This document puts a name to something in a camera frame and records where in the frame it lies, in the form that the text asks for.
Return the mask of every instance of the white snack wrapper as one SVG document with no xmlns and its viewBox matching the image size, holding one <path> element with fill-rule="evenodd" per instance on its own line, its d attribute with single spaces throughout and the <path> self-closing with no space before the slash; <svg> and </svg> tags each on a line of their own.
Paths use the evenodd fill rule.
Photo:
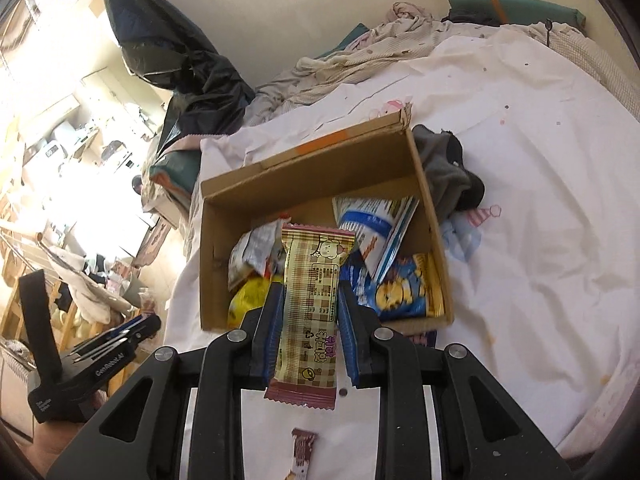
<svg viewBox="0 0 640 480">
<path fill-rule="evenodd" d="M 253 271 L 270 278 L 278 270 L 282 252 L 282 225 L 291 218 L 278 218 L 243 234 L 229 256 L 228 289 L 234 290 Z"/>
<path fill-rule="evenodd" d="M 367 272 L 380 283 L 394 262 L 418 199 L 334 198 L 335 223 L 356 233 Z"/>
</svg>

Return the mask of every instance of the white bed sheet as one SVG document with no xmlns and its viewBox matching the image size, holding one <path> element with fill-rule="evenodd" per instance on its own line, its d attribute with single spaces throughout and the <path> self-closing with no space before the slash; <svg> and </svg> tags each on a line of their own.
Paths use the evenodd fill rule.
<svg viewBox="0 0 640 480">
<path fill-rule="evenodd" d="M 449 38 L 427 58 L 203 141 L 201 176 L 409 96 L 412 126 L 452 130 L 486 185 L 477 211 L 442 227 L 456 320 L 438 347 L 468 346 L 564 456 L 596 449 L 640 375 L 640 124 L 571 62 L 508 30 Z M 198 305 L 196 250 L 175 285 L 166 344 L 186 351 L 216 336 L 200 329 Z M 344 367 L 338 373 L 339 386 L 349 384 Z M 243 394 L 248 479 L 284 477 L 293 427 L 320 434 L 310 478 L 372 478 L 376 391 L 350 388 L 333 413 L 261 397 Z"/>
</svg>

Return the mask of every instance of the orange tape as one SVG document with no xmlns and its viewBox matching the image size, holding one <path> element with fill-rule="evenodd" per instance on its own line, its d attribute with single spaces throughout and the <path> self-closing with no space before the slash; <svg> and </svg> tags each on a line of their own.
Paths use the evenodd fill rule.
<svg viewBox="0 0 640 480">
<path fill-rule="evenodd" d="M 500 4 L 500 0 L 491 0 L 492 6 L 494 6 L 495 13 L 498 15 L 498 19 L 504 25 L 505 23 L 509 23 L 509 19 L 507 18 L 507 13 L 504 12 Z"/>
</svg>

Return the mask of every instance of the blue and white packet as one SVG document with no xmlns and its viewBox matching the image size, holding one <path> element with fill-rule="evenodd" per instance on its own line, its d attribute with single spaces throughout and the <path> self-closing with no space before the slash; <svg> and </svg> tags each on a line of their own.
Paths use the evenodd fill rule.
<svg viewBox="0 0 640 480">
<path fill-rule="evenodd" d="M 376 311 L 380 321 L 424 317 L 429 307 L 426 254 L 398 256 L 382 283 L 375 283 L 359 252 L 351 253 L 340 268 L 361 305 Z"/>
<path fill-rule="evenodd" d="M 381 283 L 391 268 L 418 199 L 334 198 L 335 223 L 352 231 L 364 264 L 375 283 Z"/>
</svg>

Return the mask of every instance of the cardboard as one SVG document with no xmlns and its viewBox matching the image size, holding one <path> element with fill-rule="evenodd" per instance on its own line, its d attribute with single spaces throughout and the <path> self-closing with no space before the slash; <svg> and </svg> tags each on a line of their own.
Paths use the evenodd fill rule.
<svg viewBox="0 0 640 480">
<path fill-rule="evenodd" d="M 410 108 L 357 124 L 202 183 L 200 323 L 226 331 L 229 255 L 241 235 L 287 212 L 292 222 L 335 227 L 334 196 L 402 198 L 420 204 L 399 253 L 433 251 L 445 315 L 385 323 L 416 334 L 453 322 L 449 276 L 429 186 L 409 124 Z"/>
</svg>

